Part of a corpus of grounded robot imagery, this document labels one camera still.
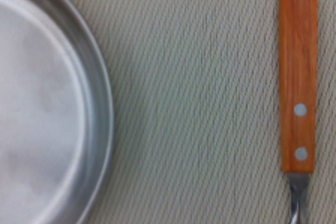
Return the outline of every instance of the metal rivet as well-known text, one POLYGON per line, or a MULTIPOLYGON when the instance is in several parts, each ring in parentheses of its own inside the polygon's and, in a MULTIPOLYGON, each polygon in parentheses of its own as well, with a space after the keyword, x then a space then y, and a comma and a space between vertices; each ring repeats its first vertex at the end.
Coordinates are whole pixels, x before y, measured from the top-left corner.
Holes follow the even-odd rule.
POLYGON ((308 107, 305 104, 297 104, 294 107, 294 112, 299 117, 303 117, 308 114, 308 107))
POLYGON ((300 147, 296 151, 296 158, 300 161, 305 161, 308 159, 308 150, 305 147, 300 147))

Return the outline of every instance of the metal plate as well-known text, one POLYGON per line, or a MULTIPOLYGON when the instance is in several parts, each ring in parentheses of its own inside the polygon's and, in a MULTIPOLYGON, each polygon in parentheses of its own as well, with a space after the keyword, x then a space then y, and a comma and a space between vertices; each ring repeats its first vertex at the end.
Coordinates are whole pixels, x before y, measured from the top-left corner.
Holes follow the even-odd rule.
POLYGON ((0 0, 0 223, 81 223, 110 163, 107 69, 66 0, 0 0))

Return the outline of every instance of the textured fabric surface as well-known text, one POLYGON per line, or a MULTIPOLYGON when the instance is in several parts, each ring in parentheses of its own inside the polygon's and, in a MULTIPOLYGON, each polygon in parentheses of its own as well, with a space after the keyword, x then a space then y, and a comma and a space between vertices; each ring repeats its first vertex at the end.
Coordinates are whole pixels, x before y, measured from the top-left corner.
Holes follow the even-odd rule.
MULTIPOLYGON (((86 224, 285 223, 278 0, 74 0, 111 74, 111 175, 86 224)), ((336 223, 336 1, 320 0, 311 223, 336 223)))

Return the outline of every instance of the wooden knife handle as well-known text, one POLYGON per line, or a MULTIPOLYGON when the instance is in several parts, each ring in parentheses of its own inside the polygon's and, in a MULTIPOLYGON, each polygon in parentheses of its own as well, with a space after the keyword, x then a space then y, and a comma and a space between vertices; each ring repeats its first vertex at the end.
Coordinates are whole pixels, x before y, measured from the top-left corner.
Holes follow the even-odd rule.
POLYGON ((285 173, 315 167, 318 1, 281 0, 281 145, 285 173))

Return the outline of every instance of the white textured tablecloth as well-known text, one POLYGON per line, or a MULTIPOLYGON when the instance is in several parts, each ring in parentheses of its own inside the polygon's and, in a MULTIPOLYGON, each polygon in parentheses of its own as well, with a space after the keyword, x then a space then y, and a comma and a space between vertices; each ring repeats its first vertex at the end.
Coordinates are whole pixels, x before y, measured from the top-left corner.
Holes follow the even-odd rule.
MULTIPOLYGON (((87 224, 282 224, 278 0, 74 0, 111 74, 116 148, 87 224)), ((336 1, 320 0, 311 223, 336 223, 336 1)))

